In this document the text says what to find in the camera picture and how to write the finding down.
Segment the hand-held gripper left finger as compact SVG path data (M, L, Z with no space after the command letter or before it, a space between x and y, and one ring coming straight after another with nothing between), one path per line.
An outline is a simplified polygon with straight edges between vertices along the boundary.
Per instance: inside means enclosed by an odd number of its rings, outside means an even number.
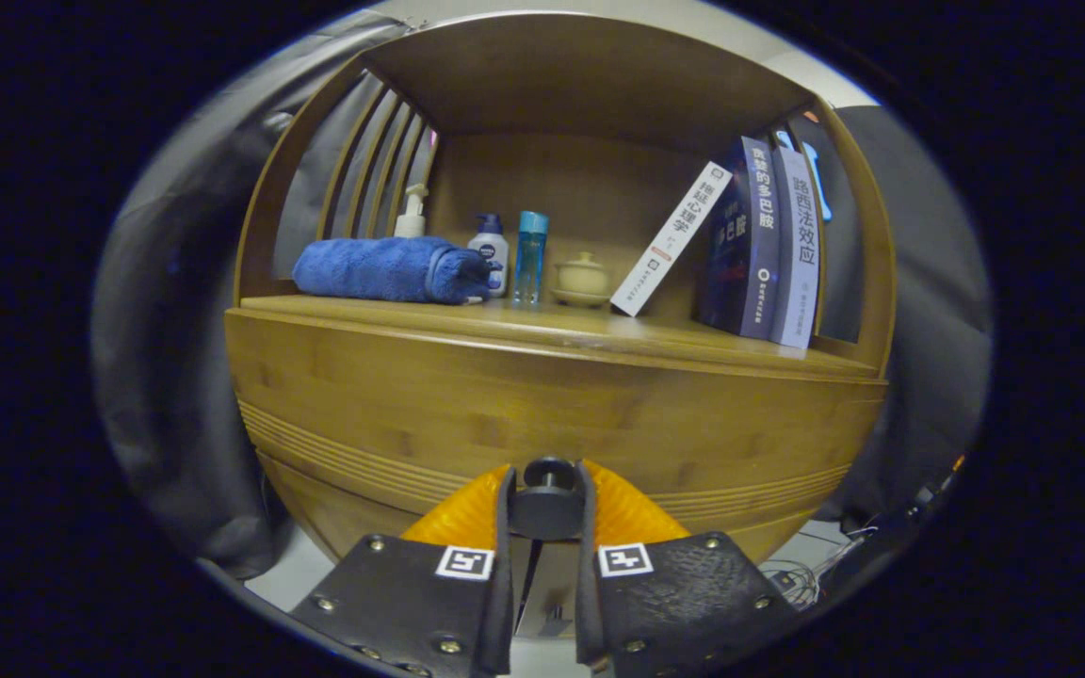
M290 615L379 677L507 674L515 482L496 466L400 536L362 536Z

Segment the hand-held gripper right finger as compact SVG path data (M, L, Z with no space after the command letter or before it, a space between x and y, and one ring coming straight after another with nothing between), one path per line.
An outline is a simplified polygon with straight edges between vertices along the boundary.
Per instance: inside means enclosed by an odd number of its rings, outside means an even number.
M579 460L576 658L593 677L707 677L800 614L731 537L693 535L627 479Z

